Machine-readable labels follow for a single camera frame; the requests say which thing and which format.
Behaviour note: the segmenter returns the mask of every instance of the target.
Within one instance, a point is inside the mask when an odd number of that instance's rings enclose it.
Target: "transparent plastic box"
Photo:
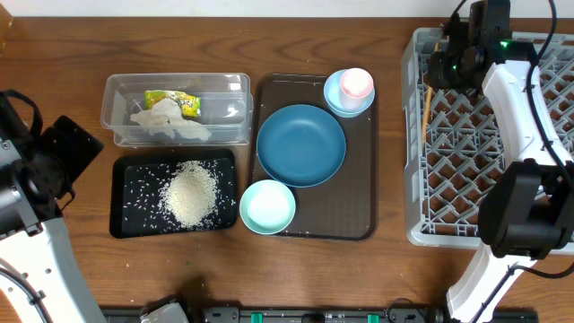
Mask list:
[[[201,115],[195,119],[201,126],[140,126],[131,121],[131,115],[145,109],[144,93],[149,90],[201,98]],[[123,147],[243,145],[249,143],[252,114],[253,97],[245,74],[114,74],[106,82],[101,125],[113,130],[115,143]],[[204,135],[194,137],[199,132]]]

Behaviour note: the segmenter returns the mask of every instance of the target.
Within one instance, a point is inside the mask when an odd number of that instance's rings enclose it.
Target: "light blue bowl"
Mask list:
[[[295,197],[282,183],[266,179],[251,185],[241,197],[239,214],[253,232],[283,231],[295,216]]]
[[[368,109],[375,100],[375,89],[367,95],[367,98],[362,105],[353,111],[343,108],[341,100],[339,99],[339,88],[341,87],[341,76],[346,69],[338,71],[326,80],[325,87],[323,88],[323,95],[325,95],[326,103],[333,113],[341,118],[353,118],[359,116],[364,110]]]

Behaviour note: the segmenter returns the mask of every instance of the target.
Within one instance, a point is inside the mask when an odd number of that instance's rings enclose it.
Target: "dish rack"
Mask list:
[[[536,50],[546,37],[513,34],[515,40],[532,41]],[[441,49],[447,47],[440,29],[418,29],[402,58],[406,235],[415,245],[475,249],[480,242],[478,205],[505,169],[502,141],[486,98],[450,90],[434,92],[422,146],[428,60],[437,42]],[[574,36],[554,35],[540,69],[554,127],[574,155]],[[555,252],[574,254],[572,241]]]

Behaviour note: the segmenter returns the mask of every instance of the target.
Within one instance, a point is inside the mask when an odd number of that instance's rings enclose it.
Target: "cup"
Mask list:
[[[373,91],[373,77],[362,68],[350,68],[341,75],[339,100],[344,109],[359,109]]]

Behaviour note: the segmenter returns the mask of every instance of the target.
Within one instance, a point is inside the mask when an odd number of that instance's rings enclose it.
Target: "brown wood surface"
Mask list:
[[[385,308],[397,297],[437,304],[473,251],[415,247],[405,237],[400,58],[417,28],[440,22],[18,18],[0,59],[0,84],[30,95],[45,124],[66,114],[106,145],[77,180],[77,199],[65,210],[75,257],[99,304],[141,306],[177,291],[194,306]],[[546,32],[549,25],[547,20],[513,22],[516,31]],[[574,33],[574,21],[560,21],[558,30]],[[112,132],[100,126],[110,75],[243,72],[255,93],[272,72],[331,74],[349,66],[367,68],[378,88],[379,222],[371,239],[270,238],[251,233],[241,221],[218,232],[128,240],[109,235],[112,164],[135,152],[115,146]],[[242,152],[237,154],[244,165]],[[556,272],[572,260],[551,256],[536,267]],[[523,275],[501,305],[534,307],[542,322],[566,322],[574,319],[572,301],[574,277],[542,281]],[[3,298],[0,321],[16,320]]]

